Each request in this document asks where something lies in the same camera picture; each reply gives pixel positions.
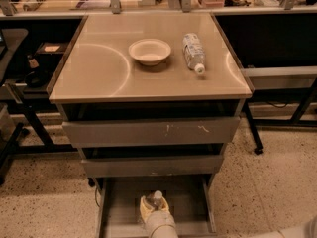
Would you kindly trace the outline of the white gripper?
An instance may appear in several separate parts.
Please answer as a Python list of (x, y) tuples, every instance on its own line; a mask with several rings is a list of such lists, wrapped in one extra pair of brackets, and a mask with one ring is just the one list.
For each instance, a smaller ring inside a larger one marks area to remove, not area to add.
[(164, 197), (161, 199), (159, 209), (160, 211), (155, 211), (155, 209), (148, 203), (147, 198), (145, 196), (141, 197), (140, 213), (142, 220), (147, 220), (145, 222), (147, 231), (155, 231), (164, 226), (175, 227), (174, 218), (169, 213), (169, 205)]

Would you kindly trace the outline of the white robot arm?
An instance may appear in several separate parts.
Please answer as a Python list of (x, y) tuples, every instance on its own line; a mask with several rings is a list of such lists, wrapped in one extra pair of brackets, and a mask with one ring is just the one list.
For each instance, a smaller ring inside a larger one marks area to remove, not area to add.
[[(154, 194), (140, 198), (140, 214), (149, 238), (181, 238), (162, 195)], [(258, 234), (249, 238), (317, 238), (317, 217), (299, 226)]]

